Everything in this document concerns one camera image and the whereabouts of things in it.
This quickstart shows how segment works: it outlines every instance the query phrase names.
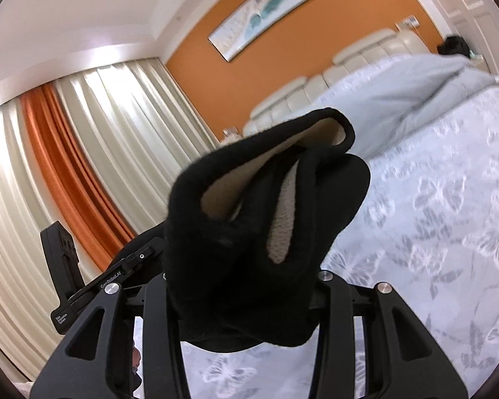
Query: white curtain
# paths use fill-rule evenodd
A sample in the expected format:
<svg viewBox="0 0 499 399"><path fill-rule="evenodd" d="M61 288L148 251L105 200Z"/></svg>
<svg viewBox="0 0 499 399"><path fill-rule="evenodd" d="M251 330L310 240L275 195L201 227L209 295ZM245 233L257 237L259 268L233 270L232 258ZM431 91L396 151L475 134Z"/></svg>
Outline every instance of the white curtain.
<svg viewBox="0 0 499 399"><path fill-rule="evenodd" d="M50 312L55 293L39 233L60 220L12 100L0 107L0 349L35 379L59 343ZM77 245L85 281L100 271Z"/></svg>
<svg viewBox="0 0 499 399"><path fill-rule="evenodd" d="M55 81L100 182L136 232L162 222L177 175L218 145L157 59Z"/></svg>

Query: gray blanket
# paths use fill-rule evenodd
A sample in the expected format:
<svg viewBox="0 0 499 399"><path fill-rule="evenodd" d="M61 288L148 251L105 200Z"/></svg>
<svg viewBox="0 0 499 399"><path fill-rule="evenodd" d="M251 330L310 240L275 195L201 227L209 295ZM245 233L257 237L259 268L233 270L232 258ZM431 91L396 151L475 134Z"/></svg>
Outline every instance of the gray blanket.
<svg viewBox="0 0 499 399"><path fill-rule="evenodd" d="M353 91L338 82L294 117L326 106L340 110L355 129L350 153L368 160L493 84L494 76L470 67L466 57L414 55Z"/></svg>

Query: silver screw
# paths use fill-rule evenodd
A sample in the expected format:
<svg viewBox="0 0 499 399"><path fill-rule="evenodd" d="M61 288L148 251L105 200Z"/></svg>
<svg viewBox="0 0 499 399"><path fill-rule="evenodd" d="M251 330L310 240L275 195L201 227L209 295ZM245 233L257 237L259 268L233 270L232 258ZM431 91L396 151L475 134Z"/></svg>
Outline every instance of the silver screw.
<svg viewBox="0 0 499 399"><path fill-rule="evenodd" d="M104 288L105 294L115 294L118 292L118 289L120 288L120 285L113 282L112 284L107 285Z"/></svg>
<svg viewBox="0 0 499 399"><path fill-rule="evenodd" d="M327 270L322 270L318 273L318 279L322 282L329 282L330 280L333 279L333 277L334 275Z"/></svg>
<svg viewBox="0 0 499 399"><path fill-rule="evenodd" d="M394 288L392 288L392 285L387 284L386 282L381 282L380 284L377 284L377 291L379 291L381 294L390 294L393 291Z"/></svg>

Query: wall outlet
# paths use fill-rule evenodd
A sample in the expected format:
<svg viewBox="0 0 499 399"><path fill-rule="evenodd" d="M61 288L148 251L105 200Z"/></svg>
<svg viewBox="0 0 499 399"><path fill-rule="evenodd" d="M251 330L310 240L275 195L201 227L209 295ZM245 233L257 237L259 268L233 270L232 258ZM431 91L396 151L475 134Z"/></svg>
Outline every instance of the wall outlet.
<svg viewBox="0 0 499 399"><path fill-rule="evenodd" d="M416 16L411 15L408 18L403 19L403 21L395 24L399 31L411 30L419 27L419 21Z"/></svg>

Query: orange wall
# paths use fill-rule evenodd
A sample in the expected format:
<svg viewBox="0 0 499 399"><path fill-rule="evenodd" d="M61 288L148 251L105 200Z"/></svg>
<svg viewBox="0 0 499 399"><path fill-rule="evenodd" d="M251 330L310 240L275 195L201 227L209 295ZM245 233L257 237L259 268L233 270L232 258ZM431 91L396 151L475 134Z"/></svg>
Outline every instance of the orange wall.
<svg viewBox="0 0 499 399"><path fill-rule="evenodd" d="M245 0L220 0L168 61L169 71L222 139L242 129L251 109L298 76L330 66L333 55L355 40L415 15L427 46L442 38L417 0L310 0L270 27L230 63L208 37Z"/></svg>

